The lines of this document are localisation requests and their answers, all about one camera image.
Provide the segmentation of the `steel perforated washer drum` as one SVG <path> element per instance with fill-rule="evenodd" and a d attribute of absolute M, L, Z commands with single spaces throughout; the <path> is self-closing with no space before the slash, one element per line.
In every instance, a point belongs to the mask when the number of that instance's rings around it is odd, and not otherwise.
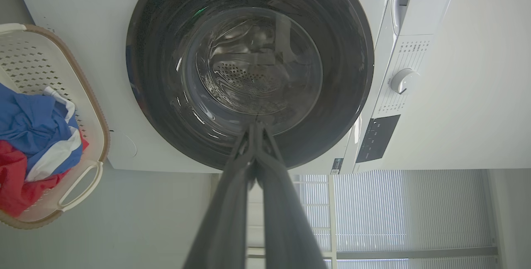
<path fill-rule="evenodd" d="M 227 16 L 197 32 L 195 69 L 206 91 L 224 108 L 267 115 L 287 108 L 293 23 L 284 15 Z"/>

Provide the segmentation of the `black washer display panel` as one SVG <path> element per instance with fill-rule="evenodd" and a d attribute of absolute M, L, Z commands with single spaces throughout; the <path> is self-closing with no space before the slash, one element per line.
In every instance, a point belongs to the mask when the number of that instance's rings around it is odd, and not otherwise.
<path fill-rule="evenodd" d="M 393 135 L 400 115 L 372 118 L 364 135 L 356 163 L 381 159 Z"/>

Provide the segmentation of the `round black glass washer door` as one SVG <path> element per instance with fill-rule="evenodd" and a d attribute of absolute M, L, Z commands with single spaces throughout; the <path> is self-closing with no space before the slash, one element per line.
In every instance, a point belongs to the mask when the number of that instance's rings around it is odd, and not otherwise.
<path fill-rule="evenodd" d="M 249 115 L 224 108 L 195 69 L 197 32 L 237 15 L 292 20 L 286 109 Z M 126 46 L 131 87 L 146 118 L 189 158 L 223 169 L 237 138 L 268 122 L 285 165 L 306 164 L 344 137 L 366 103 L 374 71 L 373 38 L 359 0 L 139 0 Z"/>

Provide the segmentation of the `blue and white garment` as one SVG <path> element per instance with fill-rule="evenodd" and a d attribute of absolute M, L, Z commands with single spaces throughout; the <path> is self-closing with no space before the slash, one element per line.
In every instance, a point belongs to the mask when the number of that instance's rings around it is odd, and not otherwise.
<path fill-rule="evenodd" d="M 75 113 L 75 104 L 51 87 L 27 95 L 0 84 L 0 140 L 27 157 L 27 182 L 64 173 L 80 163 L 83 144 Z"/>

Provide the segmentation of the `red garment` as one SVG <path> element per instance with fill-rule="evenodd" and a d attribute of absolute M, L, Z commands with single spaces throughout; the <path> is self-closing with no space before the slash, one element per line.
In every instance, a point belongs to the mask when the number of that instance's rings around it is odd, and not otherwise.
<path fill-rule="evenodd" d="M 38 201 L 45 190 L 57 186 L 70 170 L 43 180 L 25 182 L 27 165 L 28 158 L 23 152 L 8 141 L 0 140 L 0 210 L 13 217 L 20 216 Z"/>

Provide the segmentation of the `white front-load washing machine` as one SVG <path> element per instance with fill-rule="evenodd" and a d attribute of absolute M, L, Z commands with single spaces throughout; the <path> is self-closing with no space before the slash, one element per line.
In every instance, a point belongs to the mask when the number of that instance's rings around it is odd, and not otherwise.
<path fill-rule="evenodd" d="M 36 25 L 65 41 L 84 70 L 109 130 L 131 138 L 131 159 L 107 156 L 115 169 L 150 172 L 219 173 L 169 144 L 146 118 L 131 87 L 127 70 L 127 35 L 139 0 L 24 0 Z M 391 87 L 404 68 L 423 70 L 424 60 L 450 0 L 409 0 L 398 35 L 393 32 L 390 0 L 359 0 L 373 38 L 374 71 L 367 100 L 344 137 L 317 159 L 289 169 L 290 174 L 330 174 L 334 159 L 343 158 L 340 173 L 353 173 L 362 163 L 377 168 L 381 159 L 356 163 L 372 118 L 401 115 L 411 94 Z"/>

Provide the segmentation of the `round white filter cover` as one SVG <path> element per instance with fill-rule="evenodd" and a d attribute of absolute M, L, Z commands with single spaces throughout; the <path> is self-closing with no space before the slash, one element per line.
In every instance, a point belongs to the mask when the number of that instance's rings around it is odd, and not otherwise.
<path fill-rule="evenodd" d="M 131 159 L 137 154 L 135 143 L 129 136 L 117 130 L 110 130 L 110 136 L 109 158 Z"/>

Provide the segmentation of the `cream plastic laundry basket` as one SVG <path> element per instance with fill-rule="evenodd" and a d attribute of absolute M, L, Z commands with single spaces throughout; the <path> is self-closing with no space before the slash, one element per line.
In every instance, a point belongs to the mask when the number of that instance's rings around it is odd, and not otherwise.
<path fill-rule="evenodd" d="M 95 92 L 68 46 L 30 24 L 0 24 L 0 83 L 15 92 L 40 94 L 48 86 L 76 106 L 75 120 L 89 146 L 81 161 L 19 217 L 0 210 L 0 223 L 33 230 L 78 206 L 98 186 L 110 149 L 110 131 Z"/>

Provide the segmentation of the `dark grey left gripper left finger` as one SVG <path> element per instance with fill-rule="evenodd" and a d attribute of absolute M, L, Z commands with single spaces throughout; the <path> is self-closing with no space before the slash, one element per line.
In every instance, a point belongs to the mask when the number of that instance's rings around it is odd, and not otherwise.
<path fill-rule="evenodd" d="M 254 185 L 256 125 L 237 139 L 183 269 L 245 269 L 247 197 Z"/>

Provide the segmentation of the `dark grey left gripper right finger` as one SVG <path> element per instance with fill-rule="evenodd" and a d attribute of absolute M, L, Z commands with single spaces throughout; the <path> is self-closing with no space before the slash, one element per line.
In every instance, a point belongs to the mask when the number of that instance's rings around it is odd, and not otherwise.
<path fill-rule="evenodd" d="M 263 190 L 266 269 L 327 269 L 278 145 L 254 125 L 256 179 Z"/>

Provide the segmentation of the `white round control knob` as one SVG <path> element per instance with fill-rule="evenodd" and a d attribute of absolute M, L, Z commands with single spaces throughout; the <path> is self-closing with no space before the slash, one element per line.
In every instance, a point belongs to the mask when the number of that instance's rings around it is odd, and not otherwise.
<path fill-rule="evenodd" d="M 415 91 L 420 74 L 411 68 L 404 68 L 393 76 L 390 87 L 398 95 L 406 96 Z"/>

